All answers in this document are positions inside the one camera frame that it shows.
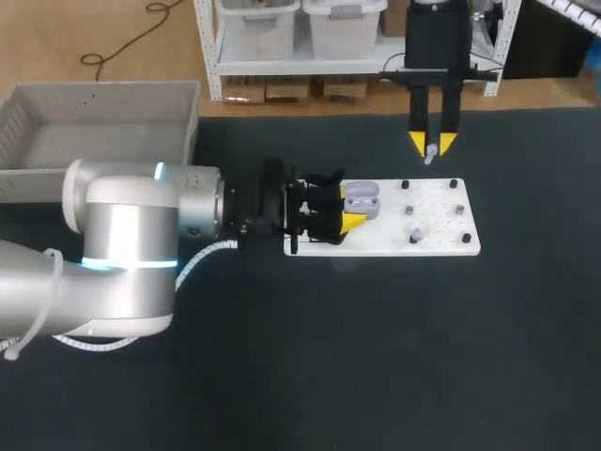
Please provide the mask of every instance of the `metal shelf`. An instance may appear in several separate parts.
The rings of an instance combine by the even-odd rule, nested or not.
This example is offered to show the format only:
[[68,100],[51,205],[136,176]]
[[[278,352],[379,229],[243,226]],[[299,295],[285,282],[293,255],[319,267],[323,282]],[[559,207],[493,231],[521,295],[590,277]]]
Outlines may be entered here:
[[[502,65],[505,63],[509,44],[514,32],[521,0],[503,0],[505,19],[500,23],[497,43],[493,46],[482,23],[474,24],[471,62],[479,70],[497,71],[501,79]],[[239,61],[235,58],[229,43],[227,29],[220,23],[217,38],[213,31],[212,0],[194,0],[198,30],[203,47],[208,87],[211,98],[220,101],[222,97],[221,76],[223,75],[322,75],[378,73],[384,63],[394,54],[386,70],[407,70],[404,68],[405,38],[385,38],[379,34],[376,47],[369,58],[353,60],[316,60],[308,17],[300,13],[295,23],[294,54],[290,60]],[[486,96],[497,95],[500,82],[485,84]]]
[[[386,38],[378,30],[376,47],[365,59],[335,59],[317,60],[313,57],[313,45],[308,18],[298,14],[295,23],[294,54],[290,60],[272,61],[239,61],[229,44],[228,33],[224,23],[221,24],[218,38],[217,51],[219,63],[217,72],[220,75],[319,75],[319,74],[344,74],[344,73],[379,73],[383,70],[384,63],[395,54],[387,64],[387,70],[407,70],[403,67],[405,57],[405,38]],[[480,27],[474,27],[472,51],[485,58],[493,57],[494,49],[490,39]],[[474,56],[474,64],[480,70],[492,70],[498,65],[488,59]]]

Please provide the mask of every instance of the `electrical cord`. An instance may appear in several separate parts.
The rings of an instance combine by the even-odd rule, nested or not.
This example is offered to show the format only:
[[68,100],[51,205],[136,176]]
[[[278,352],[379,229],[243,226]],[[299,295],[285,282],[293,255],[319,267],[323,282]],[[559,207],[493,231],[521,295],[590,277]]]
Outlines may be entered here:
[[158,22],[156,25],[151,26],[150,28],[148,28],[147,31],[136,36],[129,42],[127,42],[124,46],[122,46],[119,50],[117,50],[110,56],[107,56],[105,58],[101,54],[84,54],[81,58],[79,58],[80,62],[82,64],[84,64],[85,66],[98,66],[98,69],[96,70],[96,81],[98,82],[100,80],[100,73],[102,72],[102,68],[104,67],[105,63],[109,62],[110,60],[115,58],[118,54],[123,52],[125,49],[127,49],[128,47],[133,45],[133,43],[137,42],[144,36],[149,35],[154,30],[158,29],[161,25],[163,25],[165,22],[167,22],[171,8],[175,8],[177,5],[179,5],[183,1],[184,0],[177,0],[175,3],[172,3],[171,5],[165,5],[164,3],[161,3],[161,2],[149,3],[148,5],[146,5],[146,11],[148,11],[148,12],[164,12],[165,13],[160,22]]
[[[227,240],[227,241],[218,241],[214,242],[211,245],[207,246],[205,249],[197,253],[194,257],[190,259],[190,261],[184,266],[176,279],[176,292],[179,290],[181,285],[186,280],[186,277],[192,272],[192,270],[196,267],[198,263],[209,254],[213,252],[220,251],[223,249],[238,249],[238,242],[235,240]],[[43,321],[48,317],[50,307],[52,306],[52,302],[54,298],[58,294],[58,281],[60,280],[60,274],[63,271],[63,259],[62,254],[59,251],[55,251],[54,249],[48,249],[44,252],[47,255],[54,255],[54,273],[53,273],[53,284],[54,284],[54,296],[51,296],[50,299],[43,307],[40,309],[40,313],[34,321],[34,325],[31,326],[31,329],[27,334],[31,333],[31,338],[29,340],[25,340],[27,334],[22,338],[7,338],[3,341],[0,341],[0,352],[6,350],[5,358],[8,360],[16,360],[19,357],[19,350],[24,348],[31,339],[35,337],[35,335],[39,332],[39,329],[43,325]],[[113,343],[106,344],[92,344],[85,343],[83,341],[75,340],[68,336],[64,335],[53,335],[53,338],[60,341],[61,343],[70,346],[72,348],[76,348],[78,350],[87,350],[91,352],[108,352],[111,350],[119,350],[121,348],[125,348],[130,345],[134,341],[136,341],[139,337],[129,337],[123,338],[121,340],[117,340]]]
[[[399,52],[398,54],[393,54],[390,58],[388,58],[386,60],[386,62],[384,63],[384,67],[382,68],[382,72],[386,71],[386,66],[388,66],[388,63],[390,63],[392,59],[396,58],[397,56],[400,56],[401,54],[405,54],[405,52]],[[489,70],[483,70],[483,72],[491,72],[493,70],[501,70],[501,69],[504,68],[504,66],[499,61],[496,61],[493,58],[489,58],[487,56],[483,56],[483,55],[477,54],[475,52],[470,52],[470,54],[473,54],[474,56],[477,56],[479,58],[485,59],[486,61],[490,61],[490,62],[495,63],[495,64],[498,65],[497,68],[493,68],[493,69],[489,69]]]
[[504,68],[504,66],[499,61],[496,61],[493,58],[489,58],[489,57],[483,56],[481,54],[476,54],[474,52],[470,52],[470,54],[473,54],[474,56],[477,56],[479,58],[485,59],[486,61],[490,61],[491,63],[495,63],[496,65],[498,65],[497,68],[492,68],[492,69],[489,69],[489,70],[483,70],[483,72],[491,72],[493,70],[501,70],[501,69]]
[[388,66],[388,63],[390,63],[393,58],[396,58],[397,56],[400,56],[401,54],[405,54],[405,52],[399,52],[398,54],[394,54],[390,58],[388,58],[386,60],[386,62],[384,63],[384,67],[382,68],[382,72],[386,71],[386,66]]

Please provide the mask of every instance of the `white cable tie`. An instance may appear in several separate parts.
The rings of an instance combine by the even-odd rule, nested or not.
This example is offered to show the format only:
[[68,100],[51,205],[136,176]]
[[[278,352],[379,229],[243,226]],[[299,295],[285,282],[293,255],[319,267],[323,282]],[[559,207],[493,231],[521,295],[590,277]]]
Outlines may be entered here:
[[4,353],[4,358],[7,360],[15,361],[19,358],[19,353],[23,350],[25,346],[27,346],[31,342],[31,340],[33,340],[36,337],[36,335],[43,327],[44,323],[46,322],[46,319],[48,319],[48,315],[50,315],[50,310],[52,308],[53,303],[58,298],[60,289],[60,279],[63,275],[63,254],[60,251],[57,251],[56,249],[46,249],[44,251],[44,254],[47,256],[54,256],[52,289],[50,290],[49,296],[41,302],[38,315],[36,316],[36,319],[34,320],[29,330],[25,333],[21,340],[9,346],[6,352]]

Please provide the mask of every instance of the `cardboard box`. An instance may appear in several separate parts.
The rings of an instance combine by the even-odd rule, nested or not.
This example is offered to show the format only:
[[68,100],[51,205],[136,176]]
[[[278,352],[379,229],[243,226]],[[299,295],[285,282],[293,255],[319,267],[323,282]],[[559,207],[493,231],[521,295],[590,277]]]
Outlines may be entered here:
[[409,0],[388,0],[382,12],[382,32],[389,38],[405,36]]
[[324,82],[323,95],[332,100],[363,99],[367,95],[367,77],[365,75],[328,76]]
[[223,100],[236,103],[264,103],[265,77],[223,77]]
[[311,79],[306,76],[277,76],[267,80],[268,101],[301,101],[309,98]]

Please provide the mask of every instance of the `white storage bin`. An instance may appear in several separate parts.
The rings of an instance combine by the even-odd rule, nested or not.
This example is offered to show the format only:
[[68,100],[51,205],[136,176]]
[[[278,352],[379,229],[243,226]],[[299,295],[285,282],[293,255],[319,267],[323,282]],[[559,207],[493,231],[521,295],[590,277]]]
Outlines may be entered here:
[[301,0],[217,0],[227,39],[242,61],[291,59]]
[[368,58],[387,0],[302,0],[311,17],[315,59]]

